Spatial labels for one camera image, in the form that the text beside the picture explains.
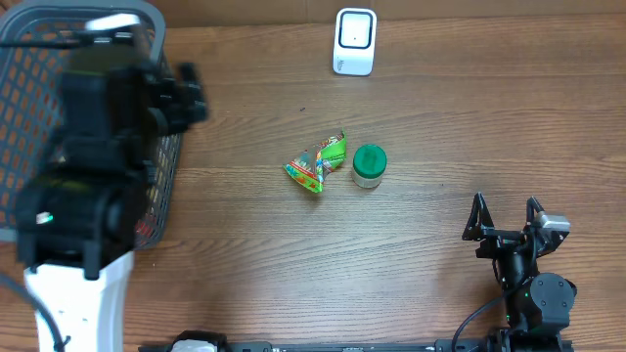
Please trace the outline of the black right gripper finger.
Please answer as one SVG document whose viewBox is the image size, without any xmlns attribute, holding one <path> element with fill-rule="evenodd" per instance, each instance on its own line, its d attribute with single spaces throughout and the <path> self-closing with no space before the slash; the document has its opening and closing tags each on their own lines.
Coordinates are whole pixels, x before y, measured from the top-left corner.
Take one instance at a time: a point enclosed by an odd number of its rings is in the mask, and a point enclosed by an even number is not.
<svg viewBox="0 0 626 352">
<path fill-rule="evenodd" d="M 482 192 L 474 195 L 468 223 L 462 234 L 463 241 L 482 241 L 493 235 L 494 223 Z"/>
<path fill-rule="evenodd" d="M 545 210 L 536 197 L 530 197 L 526 202 L 526 226 L 539 228 L 540 219 L 545 214 Z"/>
</svg>

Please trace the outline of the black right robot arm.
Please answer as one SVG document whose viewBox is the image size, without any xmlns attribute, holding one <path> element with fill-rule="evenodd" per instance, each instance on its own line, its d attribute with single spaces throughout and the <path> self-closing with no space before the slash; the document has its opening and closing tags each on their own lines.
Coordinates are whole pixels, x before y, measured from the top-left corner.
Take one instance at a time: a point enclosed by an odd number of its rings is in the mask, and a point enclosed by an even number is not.
<svg viewBox="0 0 626 352">
<path fill-rule="evenodd" d="M 554 273 L 542 273 L 538 259 L 554 251 L 570 233 L 569 220 L 546 212 L 537 198 L 526 202 L 522 229 L 498 230 L 482 193 L 476 193 L 464 241 L 478 242 L 475 256 L 489 259 L 502 293 L 471 313 L 457 328 L 451 349 L 459 349 L 460 335 L 481 313 L 505 304 L 507 325 L 489 331 L 478 351 L 571 351 L 561 338 L 569 327 L 576 285 Z"/>
</svg>

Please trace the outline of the green colourful candy bag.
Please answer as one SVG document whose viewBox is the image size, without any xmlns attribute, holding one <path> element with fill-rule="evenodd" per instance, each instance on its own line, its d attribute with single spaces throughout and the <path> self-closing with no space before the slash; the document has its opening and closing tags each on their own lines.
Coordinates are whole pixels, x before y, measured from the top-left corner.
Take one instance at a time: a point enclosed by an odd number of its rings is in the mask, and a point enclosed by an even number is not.
<svg viewBox="0 0 626 352">
<path fill-rule="evenodd" d="M 308 191 L 319 194 L 327 176 L 340 167 L 347 157 L 347 140 L 343 130 L 302 152 L 283 165 L 287 174 Z"/>
</svg>

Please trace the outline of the green lid small jar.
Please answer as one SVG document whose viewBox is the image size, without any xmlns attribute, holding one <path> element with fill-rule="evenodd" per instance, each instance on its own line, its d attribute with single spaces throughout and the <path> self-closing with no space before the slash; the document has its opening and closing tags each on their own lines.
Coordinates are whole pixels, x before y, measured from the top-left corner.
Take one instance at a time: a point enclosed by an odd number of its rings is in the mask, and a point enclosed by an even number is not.
<svg viewBox="0 0 626 352">
<path fill-rule="evenodd" d="M 364 189 L 377 187 L 387 167 L 385 151 L 378 145 L 361 146 L 352 161 L 352 179 Z"/>
</svg>

